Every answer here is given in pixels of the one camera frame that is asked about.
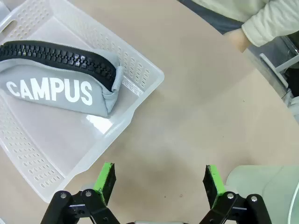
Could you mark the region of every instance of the beige tabletop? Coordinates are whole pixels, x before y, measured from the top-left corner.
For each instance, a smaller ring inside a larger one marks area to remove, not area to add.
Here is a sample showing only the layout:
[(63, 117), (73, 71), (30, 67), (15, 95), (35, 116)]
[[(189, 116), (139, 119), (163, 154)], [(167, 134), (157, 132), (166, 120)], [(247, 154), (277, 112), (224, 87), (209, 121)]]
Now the beige tabletop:
[[(299, 128), (264, 77), (216, 30), (175, 0), (74, 0), (165, 73), (132, 123), (86, 172), (76, 193), (115, 162), (109, 208), (121, 223), (182, 220), (207, 213), (206, 164), (223, 180), (241, 164), (291, 164)], [(39, 223), (47, 208), (0, 150), (0, 217)]]

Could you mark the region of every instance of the white lettering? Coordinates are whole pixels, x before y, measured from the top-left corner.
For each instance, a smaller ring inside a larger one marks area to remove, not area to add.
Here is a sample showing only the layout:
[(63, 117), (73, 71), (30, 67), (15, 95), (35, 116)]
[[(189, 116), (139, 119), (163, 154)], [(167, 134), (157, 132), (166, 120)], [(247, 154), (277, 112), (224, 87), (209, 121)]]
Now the white lettering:
[(71, 97), (70, 80), (68, 78), (64, 79), (64, 88), (64, 94), (68, 101), (70, 101), (71, 103), (75, 103), (80, 99), (79, 80), (74, 80), (74, 97)]
[(86, 99), (86, 97), (81, 97), (81, 100), (83, 103), (85, 103), (86, 105), (90, 106), (93, 104), (93, 98), (91, 96), (91, 94), (85, 89), (85, 88), (88, 88), (89, 90), (92, 90), (92, 86), (90, 85), (89, 82), (87, 81), (83, 81), (81, 83), (81, 91), (84, 95), (87, 96), (88, 99)]
[(13, 94), (14, 96), (16, 96), (16, 97), (19, 97), (20, 96), (20, 93), (19, 92), (15, 92), (14, 90), (13, 90), (13, 88), (11, 88), (11, 87), (17, 87), (17, 85), (15, 84), (15, 83), (13, 83), (13, 82), (7, 82), (6, 83), (6, 87), (8, 88), (8, 90), (10, 91), (10, 93), (11, 94)]
[(64, 83), (59, 78), (50, 78), (52, 100), (56, 101), (56, 94), (64, 90)]
[(31, 92), (29, 91), (25, 81), (22, 79), (20, 81), (20, 89), (21, 89), (21, 97), (29, 97), (29, 99), (33, 99), (33, 96), (31, 95)]
[(31, 78), (31, 87), (32, 93), (35, 100), (39, 100), (39, 98), (45, 98), (46, 100), (50, 100), (50, 90), (49, 90), (49, 81), (48, 78), (42, 79), (42, 85), (39, 86), (36, 78)]

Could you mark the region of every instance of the cream sweater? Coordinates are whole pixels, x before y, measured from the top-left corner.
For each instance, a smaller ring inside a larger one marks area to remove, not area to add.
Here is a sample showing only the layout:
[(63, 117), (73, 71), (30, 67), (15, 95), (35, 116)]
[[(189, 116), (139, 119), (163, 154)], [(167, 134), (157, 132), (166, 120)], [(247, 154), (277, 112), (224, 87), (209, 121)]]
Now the cream sweater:
[(192, 0), (221, 15), (244, 22), (251, 43), (261, 46), (299, 30), (299, 0)]

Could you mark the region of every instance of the person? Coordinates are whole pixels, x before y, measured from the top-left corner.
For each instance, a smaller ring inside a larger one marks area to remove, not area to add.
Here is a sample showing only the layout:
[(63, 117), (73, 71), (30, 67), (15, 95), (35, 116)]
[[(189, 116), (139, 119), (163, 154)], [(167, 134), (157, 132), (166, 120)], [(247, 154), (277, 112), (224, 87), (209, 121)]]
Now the person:
[(299, 30), (299, 0), (179, 0), (241, 52)]

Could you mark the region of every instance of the dark pants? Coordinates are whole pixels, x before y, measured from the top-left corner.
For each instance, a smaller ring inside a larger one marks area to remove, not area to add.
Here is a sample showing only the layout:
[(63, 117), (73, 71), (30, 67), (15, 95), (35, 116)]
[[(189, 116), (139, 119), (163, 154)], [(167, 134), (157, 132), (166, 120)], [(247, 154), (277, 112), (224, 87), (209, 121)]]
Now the dark pants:
[(216, 13), (210, 9), (202, 7), (192, 0), (179, 0), (183, 5), (191, 9), (205, 21), (207, 21), (211, 26), (218, 30), (221, 34), (224, 34), (228, 31), (241, 28), (243, 22), (230, 19), (226, 16), (223, 16), (219, 13)]

